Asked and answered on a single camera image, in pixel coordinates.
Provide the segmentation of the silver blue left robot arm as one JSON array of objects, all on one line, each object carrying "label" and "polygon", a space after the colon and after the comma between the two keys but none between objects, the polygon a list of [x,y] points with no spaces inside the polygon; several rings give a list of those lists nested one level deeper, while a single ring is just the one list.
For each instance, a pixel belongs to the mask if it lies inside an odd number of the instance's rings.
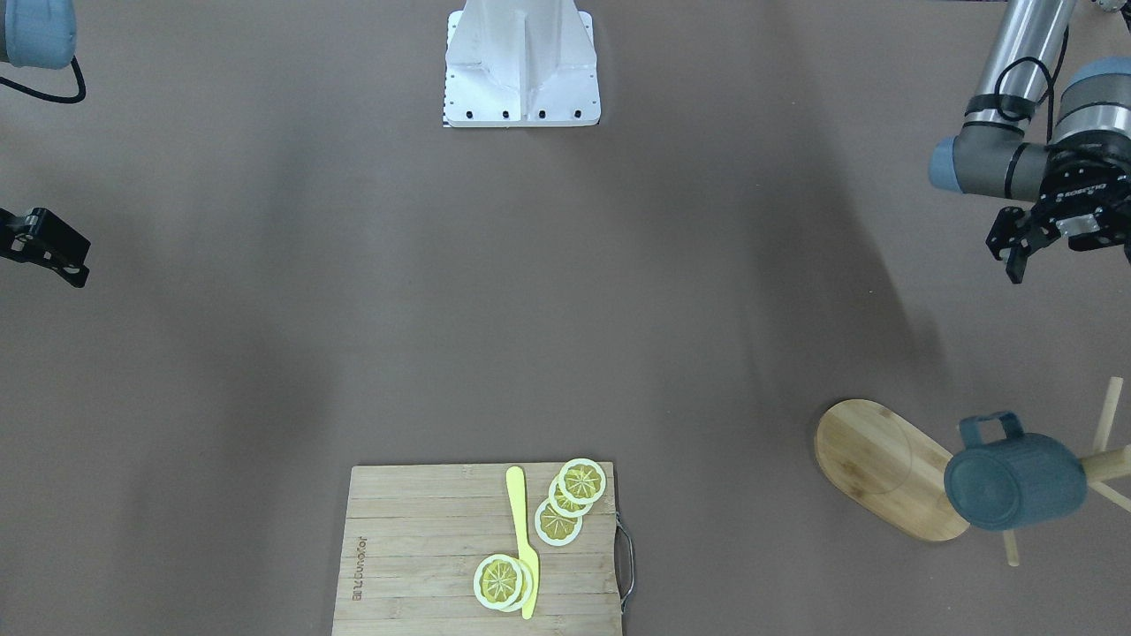
[{"label": "silver blue left robot arm", "polygon": [[964,113],[936,144],[930,183],[1005,201],[985,243],[1022,281],[1031,253],[1130,246],[1130,70],[1126,57],[1085,65],[1055,88],[1072,1],[1011,1]]}]

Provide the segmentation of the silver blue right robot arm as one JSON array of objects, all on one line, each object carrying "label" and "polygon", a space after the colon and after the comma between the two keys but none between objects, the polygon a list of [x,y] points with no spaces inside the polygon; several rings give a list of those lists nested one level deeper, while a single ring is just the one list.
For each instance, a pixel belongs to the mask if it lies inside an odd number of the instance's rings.
[{"label": "silver blue right robot arm", "polygon": [[[3,1],[3,61],[12,67],[61,70],[70,68],[74,95],[52,95],[3,78],[12,91],[48,103],[77,104],[87,96],[87,84],[76,57],[77,18],[72,1]],[[24,215],[1,210],[3,258],[54,270],[69,285],[84,287],[89,277],[85,265],[90,241],[64,220],[44,207]]]}]

